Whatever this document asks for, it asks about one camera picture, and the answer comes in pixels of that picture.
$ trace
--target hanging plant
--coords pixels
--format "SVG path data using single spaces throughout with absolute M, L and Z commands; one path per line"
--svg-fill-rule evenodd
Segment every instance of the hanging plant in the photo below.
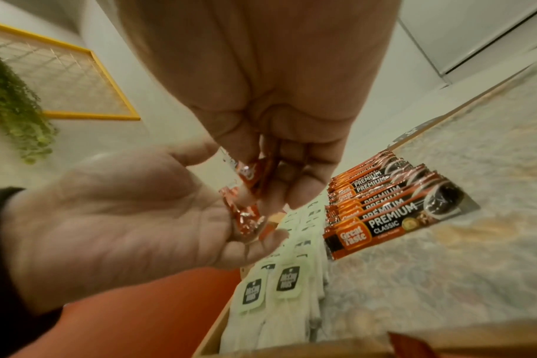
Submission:
M 27 164 L 50 153 L 56 128 L 42 114 L 38 96 L 0 57 L 0 128 Z

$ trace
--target wire grid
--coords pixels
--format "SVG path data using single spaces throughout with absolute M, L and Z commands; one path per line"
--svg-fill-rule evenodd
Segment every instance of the wire grid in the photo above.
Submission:
M 44 111 L 132 115 L 89 53 L 0 30 L 0 57 L 36 92 Z

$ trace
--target yellow frame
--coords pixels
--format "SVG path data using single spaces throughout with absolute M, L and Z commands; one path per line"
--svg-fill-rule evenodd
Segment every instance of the yellow frame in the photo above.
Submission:
M 69 44 L 67 42 L 62 42 L 50 37 L 34 34 L 29 31 L 21 30 L 18 28 L 10 27 L 7 25 L 0 24 L 0 30 L 3 32 L 8 32 L 10 34 L 19 35 L 22 37 L 31 38 L 36 41 L 44 42 L 46 44 L 55 45 L 58 47 L 67 48 L 69 50 L 74 50 L 78 52 L 83 52 L 88 55 L 90 55 L 93 59 L 93 61 L 96 63 L 98 68 L 101 70 L 101 73 L 107 78 L 113 89 L 117 92 L 121 100 L 125 103 L 125 106 L 129 109 L 131 112 L 130 115 L 122 115 L 122 114 L 98 114 L 98 113 L 82 113 L 82 112 L 64 112 L 64 111 L 44 111 L 44 115 L 48 118 L 54 118 L 54 119 L 102 119 L 102 120 L 140 120 L 140 116 L 133 107 L 133 105 L 129 102 L 125 94 L 122 92 L 122 90 L 119 88 L 117 83 L 114 81 L 113 77 L 107 72 L 106 68 L 103 66 L 99 58 L 97 58 L 96 54 L 88 49 L 83 48 L 80 46 L 76 46 L 73 44 Z

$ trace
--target marble countertop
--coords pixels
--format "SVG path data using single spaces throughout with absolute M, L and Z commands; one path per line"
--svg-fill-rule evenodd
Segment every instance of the marble countertop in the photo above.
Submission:
M 482 209 L 334 261 L 317 340 L 537 318 L 537 64 L 395 152 Z

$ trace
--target hand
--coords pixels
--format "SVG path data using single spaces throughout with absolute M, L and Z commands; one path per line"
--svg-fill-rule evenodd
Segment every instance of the hand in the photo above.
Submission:
M 270 214 L 329 182 L 400 0 L 116 4 L 142 61 L 233 158 L 283 160 L 259 206 Z
M 101 155 L 15 195 L 2 213 L 1 242 L 31 311 L 273 252 L 286 231 L 247 244 L 252 238 L 236 231 L 221 195 L 186 169 L 217 149 L 206 141 Z

